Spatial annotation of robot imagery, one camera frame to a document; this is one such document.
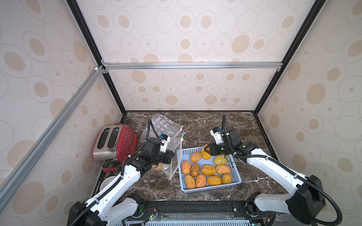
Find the clear pink zipper bag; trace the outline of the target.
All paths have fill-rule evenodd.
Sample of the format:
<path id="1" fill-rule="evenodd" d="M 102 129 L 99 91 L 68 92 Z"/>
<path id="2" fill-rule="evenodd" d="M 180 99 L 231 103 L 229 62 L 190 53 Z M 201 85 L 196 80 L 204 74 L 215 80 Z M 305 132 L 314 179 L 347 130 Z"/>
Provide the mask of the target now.
<path id="1" fill-rule="evenodd" d="M 153 168 L 160 170 L 164 173 L 168 180 L 171 180 L 176 170 L 181 164 L 182 158 L 182 142 L 184 134 L 179 131 L 174 137 L 166 134 L 161 134 L 160 139 L 163 146 L 161 146 L 161 153 L 170 154 L 168 163 L 157 163 Z"/>

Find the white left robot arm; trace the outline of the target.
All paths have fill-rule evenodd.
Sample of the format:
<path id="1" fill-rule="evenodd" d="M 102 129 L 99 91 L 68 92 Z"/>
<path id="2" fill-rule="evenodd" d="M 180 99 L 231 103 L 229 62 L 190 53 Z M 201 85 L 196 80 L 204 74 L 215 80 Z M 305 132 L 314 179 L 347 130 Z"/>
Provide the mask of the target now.
<path id="1" fill-rule="evenodd" d="M 142 202 L 137 198 L 126 198 L 116 204 L 119 198 L 134 183 L 144 176 L 152 166 L 170 164 L 175 155 L 167 148 L 170 138 L 149 138 L 141 151 L 130 155 L 121 166 L 120 173 L 103 190 L 84 203 L 76 202 L 69 211 L 68 226 L 112 226 L 134 215 Z"/>

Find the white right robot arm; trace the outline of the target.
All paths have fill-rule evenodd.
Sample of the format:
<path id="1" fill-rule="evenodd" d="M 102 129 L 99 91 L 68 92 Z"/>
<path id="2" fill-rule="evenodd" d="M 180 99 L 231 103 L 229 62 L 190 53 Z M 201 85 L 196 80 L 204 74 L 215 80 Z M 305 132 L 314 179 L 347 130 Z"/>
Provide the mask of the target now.
<path id="1" fill-rule="evenodd" d="M 318 223 L 325 226 L 337 226 L 342 222 L 343 216 L 340 208 L 323 191 L 322 182 L 318 177 L 298 173 L 267 155 L 254 143 L 241 141 L 232 127 L 215 127 L 211 129 L 210 134 L 215 142 L 205 147 L 208 154 L 211 156 L 232 155 L 233 158 L 263 171 L 287 191 L 287 194 L 282 195 L 253 194 L 246 205 L 250 216 L 253 216 L 256 211 L 273 211 L 289 214 L 306 225 Z M 317 219 L 327 202 L 332 205 L 337 214 L 334 221 Z"/>

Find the orange potato back row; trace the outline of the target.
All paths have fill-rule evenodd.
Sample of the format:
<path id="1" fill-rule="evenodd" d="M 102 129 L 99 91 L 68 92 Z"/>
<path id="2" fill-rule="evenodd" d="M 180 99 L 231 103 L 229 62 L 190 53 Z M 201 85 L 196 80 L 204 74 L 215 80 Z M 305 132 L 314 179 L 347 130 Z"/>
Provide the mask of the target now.
<path id="1" fill-rule="evenodd" d="M 194 152 L 191 154 L 191 156 L 189 157 L 189 160 L 192 163 L 196 163 L 198 161 L 200 161 L 203 158 L 202 153 L 201 152 Z"/>

